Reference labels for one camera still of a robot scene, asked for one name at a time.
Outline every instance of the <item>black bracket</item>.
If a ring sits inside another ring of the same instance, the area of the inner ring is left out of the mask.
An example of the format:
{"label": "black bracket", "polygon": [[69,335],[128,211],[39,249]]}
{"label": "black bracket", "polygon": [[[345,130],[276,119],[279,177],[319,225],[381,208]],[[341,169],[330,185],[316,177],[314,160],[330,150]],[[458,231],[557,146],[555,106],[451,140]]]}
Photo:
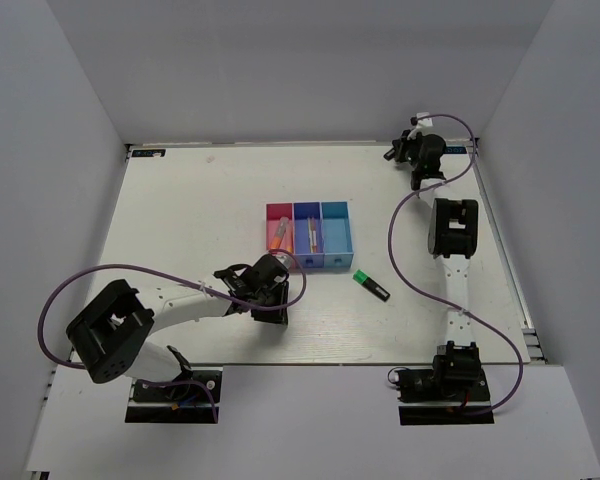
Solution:
{"label": "black bracket", "polygon": [[456,347],[448,342],[438,349],[432,369],[396,370],[399,400],[404,403],[462,402],[468,394],[472,401],[489,401],[489,387],[476,344]]}
{"label": "black bracket", "polygon": [[447,144],[439,135],[422,135],[421,132],[409,139],[411,130],[402,132],[400,138],[393,140],[393,148],[384,154],[385,160],[396,163],[409,163],[413,167],[411,173],[411,189],[420,190],[422,180],[436,178],[444,180],[440,171],[440,158],[445,154]]}
{"label": "black bracket", "polygon": [[69,324],[67,337],[94,383],[126,372],[153,326],[153,311],[125,280],[109,283]]}
{"label": "black bracket", "polygon": [[[263,255],[253,266],[239,264],[214,272],[229,288],[233,297],[266,307],[275,307],[287,303],[289,296],[289,272],[273,255]],[[244,312],[238,304],[232,304],[227,315]],[[287,309],[272,311],[251,310],[251,317],[258,322],[287,325]]]}
{"label": "black bracket", "polygon": [[464,255],[471,258],[478,248],[478,202],[436,198],[428,248],[434,257]]}

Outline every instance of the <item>black label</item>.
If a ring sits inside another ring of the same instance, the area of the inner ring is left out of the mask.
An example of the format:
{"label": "black label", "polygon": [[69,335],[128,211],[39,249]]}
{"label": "black label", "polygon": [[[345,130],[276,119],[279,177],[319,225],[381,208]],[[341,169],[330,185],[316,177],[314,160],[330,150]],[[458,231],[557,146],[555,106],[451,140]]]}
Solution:
{"label": "black label", "polygon": [[445,155],[462,155],[464,153],[467,153],[467,148],[461,146],[450,147],[447,145],[444,151]]}
{"label": "black label", "polygon": [[131,157],[164,157],[167,150],[164,148],[153,150],[134,150],[131,152]]}

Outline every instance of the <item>orange pen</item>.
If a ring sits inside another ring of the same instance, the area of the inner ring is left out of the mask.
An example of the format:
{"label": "orange pen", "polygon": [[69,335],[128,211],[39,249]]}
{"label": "orange pen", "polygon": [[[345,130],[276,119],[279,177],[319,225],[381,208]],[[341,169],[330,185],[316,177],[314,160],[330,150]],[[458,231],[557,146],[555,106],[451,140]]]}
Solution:
{"label": "orange pen", "polygon": [[280,248],[280,244],[282,243],[282,239],[284,238],[284,233],[287,230],[287,225],[289,224],[289,219],[287,217],[282,217],[280,219],[280,223],[278,224],[278,228],[276,229],[276,233],[273,235],[271,239],[271,243],[269,244],[269,250]]}

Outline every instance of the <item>white table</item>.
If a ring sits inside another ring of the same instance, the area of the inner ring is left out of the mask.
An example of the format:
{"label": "white table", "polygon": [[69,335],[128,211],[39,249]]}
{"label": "white table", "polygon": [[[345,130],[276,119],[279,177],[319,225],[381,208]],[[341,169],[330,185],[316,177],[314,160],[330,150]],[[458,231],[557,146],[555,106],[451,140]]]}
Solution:
{"label": "white table", "polygon": [[[493,399],[517,368],[485,368]],[[387,367],[225,368],[218,425],[125,424],[131,380],[59,368],[27,463],[50,480],[600,476],[562,367],[530,366],[493,425],[400,426]]]}
{"label": "white table", "polygon": [[[289,310],[289,326],[248,315],[188,322],[152,335],[196,364],[423,364],[439,342],[443,308],[411,292],[393,272],[387,227],[409,191],[409,175],[385,162],[386,146],[227,146],[168,148],[164,157],[130,158],[102,263],[135,263],[193,280],[233,263],[253,263],[265,248],[265,204],[349,202],[354,264],[351,271],[309,275],[305,298]],[[467,155],[446,155],[450,177]],[[470,275],[471,310],[528,354],[523,314],[507,281],[473,173],[451,188],[481,204],[478,251]],[[395,229],[404,272],[436,292],[439,278],[427,253],[429,212],[407,204]],[[354,282],[362,269],[391,293],[385,304]],[[165,282],[135,272],[97,274],[92,295],[115,278],[135,287]],[[290,296],[300,288],[292,276]],[[474,327],[485,363],[513,362],[511,349]]]}

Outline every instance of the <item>pink compartment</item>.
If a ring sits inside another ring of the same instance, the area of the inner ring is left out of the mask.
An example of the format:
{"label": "pink compartment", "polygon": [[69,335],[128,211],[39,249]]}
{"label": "pink compartment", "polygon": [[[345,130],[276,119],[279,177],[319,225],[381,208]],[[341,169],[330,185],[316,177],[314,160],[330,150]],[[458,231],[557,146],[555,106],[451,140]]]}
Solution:
{"label": "pink compartment", "polygon": [[267,204],[267,244],[265,249],[269,249],[271,240],[278,229],[278,224],[282,217],[289,219],[289,225],[284,232],[280,248],[293,253],[293,204],[292,203],[268,203]]}

